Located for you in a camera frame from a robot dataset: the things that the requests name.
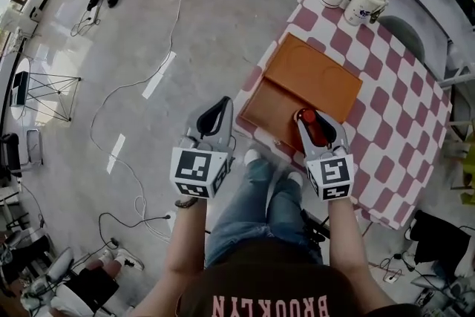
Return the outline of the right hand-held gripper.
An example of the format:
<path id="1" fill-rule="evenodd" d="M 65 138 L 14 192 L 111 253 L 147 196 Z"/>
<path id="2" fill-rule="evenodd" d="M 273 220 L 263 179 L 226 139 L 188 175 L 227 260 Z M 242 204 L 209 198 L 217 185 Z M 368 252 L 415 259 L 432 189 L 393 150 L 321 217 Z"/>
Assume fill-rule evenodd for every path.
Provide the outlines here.
<path id="1" fill-rule="evenodd" d="M 323 112 L 317 122 L 297 120 L 306 158 L 307 177 L 320 201 L 349 198 L 355 180 L 355 164 L 343 125 Z"/>

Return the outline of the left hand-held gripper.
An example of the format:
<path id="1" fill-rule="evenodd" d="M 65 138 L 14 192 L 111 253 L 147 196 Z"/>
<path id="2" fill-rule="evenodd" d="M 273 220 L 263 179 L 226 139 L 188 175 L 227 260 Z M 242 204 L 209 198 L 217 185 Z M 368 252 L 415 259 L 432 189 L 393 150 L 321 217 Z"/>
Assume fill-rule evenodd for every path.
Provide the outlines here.
<path id="1" fill-rule="evenodd" d="M 186 136 L 173 147 L 169 179 L 181 195 L 212 199 L 218 193 L 234 160 L 233 101 L 223 96 L 190 113 Z"/>

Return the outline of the red object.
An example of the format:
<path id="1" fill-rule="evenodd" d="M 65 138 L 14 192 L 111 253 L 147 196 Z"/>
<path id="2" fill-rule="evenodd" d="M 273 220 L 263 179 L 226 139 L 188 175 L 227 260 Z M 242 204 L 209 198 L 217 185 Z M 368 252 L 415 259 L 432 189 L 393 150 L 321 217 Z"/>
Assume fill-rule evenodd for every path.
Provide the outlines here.
<path id="1" fill-rule="evenodd" d="M 302 108 L 294 113 L 294 122 L 304 127 L 309 141 L 317 147 L 330 147 L 335 141 L 335 129 L 315 109 Z"/>

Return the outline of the brown wooden box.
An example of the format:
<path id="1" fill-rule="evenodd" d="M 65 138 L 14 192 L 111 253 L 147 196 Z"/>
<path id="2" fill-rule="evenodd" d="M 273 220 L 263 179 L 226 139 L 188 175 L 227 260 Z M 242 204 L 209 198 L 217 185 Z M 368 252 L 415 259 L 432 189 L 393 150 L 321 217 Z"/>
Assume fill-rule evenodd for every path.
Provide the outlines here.
<path id="1" fill-rule="evenodd" d="M 251 134 L 258 129 L 265 131 L 283 144 L 288 154 L 302 153 L 294 113 L 314 108 L 343 123 L 361 85 L 362 81 L 343 66 L 288 34 L 262 70 L 236 123 Z"/>

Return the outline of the person's right forearm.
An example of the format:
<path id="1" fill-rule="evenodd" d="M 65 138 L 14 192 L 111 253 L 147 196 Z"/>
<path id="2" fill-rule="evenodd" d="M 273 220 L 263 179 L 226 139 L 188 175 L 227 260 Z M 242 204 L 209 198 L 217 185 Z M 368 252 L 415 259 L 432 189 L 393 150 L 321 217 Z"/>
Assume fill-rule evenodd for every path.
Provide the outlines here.
<path id="1" fill-rule="evenodd" d="M 369 272 L 364 241 L 349 198 L 328 203 L 330 264 L 348 277 Z"/>

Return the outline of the person's left forearm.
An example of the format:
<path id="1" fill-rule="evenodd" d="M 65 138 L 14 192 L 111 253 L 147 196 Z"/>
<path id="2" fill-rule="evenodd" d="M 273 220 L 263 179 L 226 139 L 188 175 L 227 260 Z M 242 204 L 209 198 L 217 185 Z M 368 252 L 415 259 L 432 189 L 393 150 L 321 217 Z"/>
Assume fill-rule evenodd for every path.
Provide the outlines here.
<path id="1" fill-rule="evenodd" d="M 204 268 L 207 201 L 180 201 L 168 246 L 164 271 L 195 275 Z"/>

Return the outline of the black rectangular block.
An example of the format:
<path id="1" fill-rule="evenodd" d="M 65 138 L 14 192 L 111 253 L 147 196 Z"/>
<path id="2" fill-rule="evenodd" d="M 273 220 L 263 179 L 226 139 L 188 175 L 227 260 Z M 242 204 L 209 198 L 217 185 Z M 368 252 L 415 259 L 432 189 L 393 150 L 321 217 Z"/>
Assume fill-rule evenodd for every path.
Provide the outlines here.
<path id="1" fill-rule="evenodd" d="M 20 71 L 15 74 L 10 89 L 10 105 L 12 107 L 25 105 L 29 88 L 29 76 L 30 74 L 27 71 Z"/>

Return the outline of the table with checkered cloth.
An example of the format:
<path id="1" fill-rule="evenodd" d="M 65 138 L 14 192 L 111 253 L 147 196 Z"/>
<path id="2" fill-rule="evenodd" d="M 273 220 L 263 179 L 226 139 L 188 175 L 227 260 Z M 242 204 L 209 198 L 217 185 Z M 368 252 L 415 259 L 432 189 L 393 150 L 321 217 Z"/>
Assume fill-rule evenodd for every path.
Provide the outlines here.
<path id="1" fill-rule="evenodd" d="M 258 129 L 251 134 L 236 120 L 257 87 L 262 70 L 286 35 L 301 39 L 361 81 L 361 89 L 342 123 L 357 167 L 353 201 L 366 219 L 391 229 L 405 225 L 427 186 L 444 142 L 451 101 L 424 65 L 380 24 L 352 26 L 342 8 L 320 0 L 298 0 L 282 35 L 272 42 L 235 98 L 235 129 L 263 143 L 294 166 L 304 152 L 288 154 L 284 145 Z"/>

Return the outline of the black waist-mounted device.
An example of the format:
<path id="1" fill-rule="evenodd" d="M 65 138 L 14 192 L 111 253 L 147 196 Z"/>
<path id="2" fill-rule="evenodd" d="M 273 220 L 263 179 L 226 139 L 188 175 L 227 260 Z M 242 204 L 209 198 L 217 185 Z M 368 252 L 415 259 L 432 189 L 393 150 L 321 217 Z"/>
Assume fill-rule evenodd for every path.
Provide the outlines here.
<path id="1" fill-rule="evenodd" d="M 327 226 L 328 217 L 321 221 L 306 209 L 301 210 L 301 217 L 304 222 L 305 234 L 310 241 L 319 244 L 330 239 L 330 228 Z"/>

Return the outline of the person's blue jeans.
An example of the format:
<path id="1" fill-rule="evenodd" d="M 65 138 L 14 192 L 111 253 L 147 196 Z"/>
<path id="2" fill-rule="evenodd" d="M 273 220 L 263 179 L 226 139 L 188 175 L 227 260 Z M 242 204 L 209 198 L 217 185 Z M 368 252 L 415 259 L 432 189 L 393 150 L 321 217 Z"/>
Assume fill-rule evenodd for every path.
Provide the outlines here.
<path id="1" fill-rule="evenodd" d="M 321 250 L 312 248 L 301 217 L 301 190 L 284 172 L 269 196 L 274 167 L 264 156 L 246 166 L 237 193 L 221 213 L 205 248 L 207 267 L 224 261 L 238 244 L 277 238 L 300 247 L 311 262 L 322 264 Z"/>

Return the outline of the grey round-backed chair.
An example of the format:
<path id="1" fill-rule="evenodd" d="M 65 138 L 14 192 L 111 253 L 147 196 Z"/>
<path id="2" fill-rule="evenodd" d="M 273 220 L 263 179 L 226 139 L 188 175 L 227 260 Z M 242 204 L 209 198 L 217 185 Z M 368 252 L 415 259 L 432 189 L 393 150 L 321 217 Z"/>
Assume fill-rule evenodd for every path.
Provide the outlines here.
<path id="1" fill-rule="evenodd" d="M 408 51 L 413 58 L 422 64 L 425 63 L 425 47 L 421 37 L 411 25 L 397 16 L 382 16 L 378 21 L 396 39 L 396 42 L 390 43 L 396 52 L 403 56 Z"/>

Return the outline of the white printed cup with lid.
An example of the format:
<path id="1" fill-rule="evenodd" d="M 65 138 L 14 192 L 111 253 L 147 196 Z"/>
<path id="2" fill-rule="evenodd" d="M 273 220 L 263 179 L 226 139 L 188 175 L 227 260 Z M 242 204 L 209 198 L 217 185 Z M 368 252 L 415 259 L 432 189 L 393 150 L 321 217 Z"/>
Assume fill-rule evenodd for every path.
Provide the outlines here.
<path id="1" fill-rule="evenodd" d="M 344 11 L 345 20 L 353 26 L 367 24 L 375 13 L 385 9 L 388 0 L 351 0 Z"/>

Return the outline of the black bag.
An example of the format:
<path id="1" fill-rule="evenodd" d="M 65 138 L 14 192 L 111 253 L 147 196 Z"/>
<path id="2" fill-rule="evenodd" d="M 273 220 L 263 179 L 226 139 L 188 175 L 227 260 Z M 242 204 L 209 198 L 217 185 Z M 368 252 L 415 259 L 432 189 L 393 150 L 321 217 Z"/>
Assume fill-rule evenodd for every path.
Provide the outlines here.
<path id="1" fill-rule="evenodd" d="M 453 224 L 418 210 L 407 231 L 417 242 L 415 264 L 437 261 L 447 275 L 469 276 L 474 271 L 475 237 Z"/>

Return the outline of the person's black printed t-shirt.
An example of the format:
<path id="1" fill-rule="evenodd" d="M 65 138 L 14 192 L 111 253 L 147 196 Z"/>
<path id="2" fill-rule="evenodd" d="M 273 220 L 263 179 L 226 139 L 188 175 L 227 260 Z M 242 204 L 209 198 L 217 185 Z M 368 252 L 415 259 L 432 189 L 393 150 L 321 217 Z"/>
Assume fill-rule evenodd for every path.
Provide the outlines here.
<path id="1" fill-rule="evenodd" d="M 413 304 L 363 313 L 347 277 L 277 238 L 241 242 L 180 296 L 176 317 L 422 317 Z"/>

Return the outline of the black chrome-framed office chair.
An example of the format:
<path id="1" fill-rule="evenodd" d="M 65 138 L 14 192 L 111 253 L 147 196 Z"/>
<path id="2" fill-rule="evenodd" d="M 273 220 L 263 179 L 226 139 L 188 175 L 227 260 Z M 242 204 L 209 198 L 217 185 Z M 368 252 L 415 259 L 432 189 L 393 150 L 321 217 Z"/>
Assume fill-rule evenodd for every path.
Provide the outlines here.
<path id="1" fill-rule="evenodd" d="M 4 134 L 0 138 L 0 147 L 6 154 L 7 171 L 16 179 L 22 178 L 25 171 L 44 165 L 42 154 L 42 136 L 37 128 L 28 129 L 26 134 L 27 161 L 22 163 L 19 154 L 19 136 L 16 133 Z"/>

